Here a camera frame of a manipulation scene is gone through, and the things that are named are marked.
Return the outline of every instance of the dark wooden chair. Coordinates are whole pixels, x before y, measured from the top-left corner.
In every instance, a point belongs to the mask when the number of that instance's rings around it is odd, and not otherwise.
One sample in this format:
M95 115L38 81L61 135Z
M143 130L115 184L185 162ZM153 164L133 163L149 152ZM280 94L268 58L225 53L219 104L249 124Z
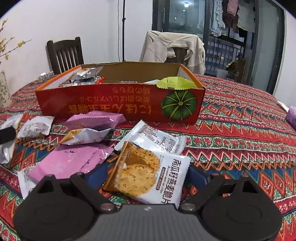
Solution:
M47 42L47 50L55 74L61 74L77 65L84 64L80 37L75 40Z
M186 54L187 54L187 49L186 48L178 48L175 47L173 48L176 57L174 58L167 58L165 60L165 63L177 63L177 64L183 64L185 66L188 65L188 59L184 60Z

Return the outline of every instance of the red geometric tablecloth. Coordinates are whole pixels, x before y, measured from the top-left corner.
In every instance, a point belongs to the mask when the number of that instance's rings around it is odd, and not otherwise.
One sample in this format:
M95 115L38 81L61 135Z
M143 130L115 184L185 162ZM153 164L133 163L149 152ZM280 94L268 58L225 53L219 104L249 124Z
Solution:
M149 125L172 134L186 134L182 154L190 156L209 173L220 172L235 179L248 173L283 214L277 240L295 240L296 132L286 122L286 113L264 91L217 78L198 77L207 91L195 125L157 122ZM12 106L0 113L0 124L20 112L24 113L22 123L40 115L35 97L40 84L34 81L16 92ZM135 121L121 124L106 143L116 144L135 124ZM19 240L12 222L22 202L17 171L41 161L67 131L63 125L54 124L47 137L17 139L11 162L0 166L0 233L4 240ZM194 192L194 187L184 187L183 196ZM117 204L134 202L124 195L103 194Z

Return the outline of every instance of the black pole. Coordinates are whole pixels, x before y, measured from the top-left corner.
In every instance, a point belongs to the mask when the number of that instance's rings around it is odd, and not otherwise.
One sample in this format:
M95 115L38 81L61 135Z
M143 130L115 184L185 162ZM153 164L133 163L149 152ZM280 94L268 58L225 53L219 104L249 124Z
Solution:
M122 13L122 62L124 62L124 23L126 18L124 17L126 8L126 0L123 0L123 13Z

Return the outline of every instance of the beige jacket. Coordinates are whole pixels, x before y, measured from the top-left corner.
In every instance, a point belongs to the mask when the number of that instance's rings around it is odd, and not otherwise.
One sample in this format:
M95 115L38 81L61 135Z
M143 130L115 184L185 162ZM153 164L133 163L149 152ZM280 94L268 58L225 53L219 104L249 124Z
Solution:
M173 47L187 49L184 60L188 59L187 68L194 74L205 73L204 43L197 35L162 33L150 30L146 34L140 62L164 63L166 58L176 57Z

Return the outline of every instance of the green snack packet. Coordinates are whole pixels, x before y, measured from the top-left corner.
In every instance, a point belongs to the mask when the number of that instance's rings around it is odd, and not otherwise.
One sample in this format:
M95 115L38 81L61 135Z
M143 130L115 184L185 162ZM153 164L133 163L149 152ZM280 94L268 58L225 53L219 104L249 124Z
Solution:
M182 77L166 77L156 83L156 86L161 89L174 89L174 90L188 90L195 88L194 82Z

